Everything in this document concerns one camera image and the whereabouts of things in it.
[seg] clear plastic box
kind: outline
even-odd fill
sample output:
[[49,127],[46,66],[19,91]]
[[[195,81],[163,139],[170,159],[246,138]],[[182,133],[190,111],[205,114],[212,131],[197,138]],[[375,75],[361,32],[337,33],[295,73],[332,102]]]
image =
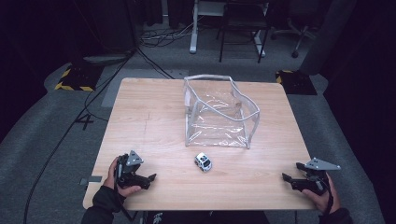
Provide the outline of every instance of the clear plastic box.
[[184,78],[186,146],[250,148],[260,109],[231,77],[198,75]]

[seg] gray carpet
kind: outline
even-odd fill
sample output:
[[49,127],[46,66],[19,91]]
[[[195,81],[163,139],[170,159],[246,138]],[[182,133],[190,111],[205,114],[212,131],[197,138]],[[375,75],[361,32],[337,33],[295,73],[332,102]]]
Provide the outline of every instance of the gray carpet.
[[[257,54],[252,48],[247,47],[238,53],[230,46],[224,52],[223,63],[219,63],[219,41],[215,36],[216,30],[201,32],[196,54],[189,54],[188,35],[166,47],[141,49],[164,70],[181,73],[180,77],[217,74],[231,76],[235,81],[275,82],[277,70],[299,67],[310,44],[308,40],[303,42],[300,57],[292,59],[290,54],[295,38],[268,39],[266,56],[261,63],[257,63]],[[51,153],[54,154],[30,201],[27,223],[79,223],[85,212],[82,207],[85,189],[78,183],[82,177],[91,175],[120,79],[131,74],[162,77],[154,75],[152,66],[136,54],[103,91],[101,88],[117,70],[118,64],[105,68],[96,92],[56,91],[54,87],[67,65],[48,76],[45,82],[48,94],[23,115],[0,145],[2,223],[22,223],[31,187]],[[138,69],[145,72],[136,74]],[[341,165],[342,171],[331,172],[331,175],[342,205],[349,209],[355,223],[384,223],[373,186],[322,95],[327,86],[326,79],[316,75],[312,81],[318,96],[288,95],[311,157]],[[91,99],[95,100],[88,109],[95,117],[84,131],[83,124],[74,124],[74,120],[84,111],[84,102]],[[295,223],[294,211],[265,213],[271,223]],[[298,223],[318,223],[318,211],[298,211],[297,220]],[[122,213],[116,214],[114,223],[127,223],[127,219]]]

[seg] white toy car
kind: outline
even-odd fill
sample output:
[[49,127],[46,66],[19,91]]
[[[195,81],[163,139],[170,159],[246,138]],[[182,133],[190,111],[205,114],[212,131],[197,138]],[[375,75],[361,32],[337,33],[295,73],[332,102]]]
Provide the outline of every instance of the white toy car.
[[210,170],[210,168],[212,168],[212,162],[204,152],[201,152],[195,157],[195,164],[204,172],[207,172]]

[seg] office chair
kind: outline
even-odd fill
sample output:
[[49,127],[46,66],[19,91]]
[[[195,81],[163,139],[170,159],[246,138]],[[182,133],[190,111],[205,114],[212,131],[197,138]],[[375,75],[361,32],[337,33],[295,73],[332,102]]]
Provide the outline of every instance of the office chair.
[[[314,32],[320,28],[323,23],[325,14],[330,5],[328,0],[286,0],[275,2],[283,7],[281,10],[286,11],[286,20],[288,28],[286,30],[276,30],[271,34],[271,39],[276,39],[278,35],[292,34],[299,36],[296,46],[291,54],[291,57],[297,58],[298,49],[304,37],[315,39]],[[272,15],[281,14],[279,8],[273,7],[274,11],[270,12]]]
[[[259,35],[260,30],[264,30],[265,33],[261,41],[262,47],[259,52],[258,63],[262,60],[265,40],[267,38],[268,31],[271,29],[271,26],[268,24],[264,14],[265,3],[265,0],[227,0],[217,35],[217,39],[219,39],[219,33],[222,32],[219,62],[221,62],[222,59],[224,45],[246,45],[247,43],[225,42],[226,33],[230,31],[249,32],[251,37],[249,42],[254,43],[254,39]],[[254,45],[257,48],[260,44],[254,43]]]

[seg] wooden table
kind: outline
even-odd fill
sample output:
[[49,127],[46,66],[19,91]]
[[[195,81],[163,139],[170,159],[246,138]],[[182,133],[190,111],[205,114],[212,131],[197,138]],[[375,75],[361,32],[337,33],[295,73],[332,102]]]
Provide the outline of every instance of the wooden table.
[[[133,149],[145,161],[137,173],[157,177],[125,201],[128,210],[314,209],[282,179],[282,173],[303,178],[295,162],[310,161],[282,86],[237,85],[261,110],[250,149],[185,147],[183,80],[125,78],[92,175],[104,180],[113,159]],[[202,151],[213,162],[207,173],[194,164]],[[85,208],[101,185],[89,184]]]

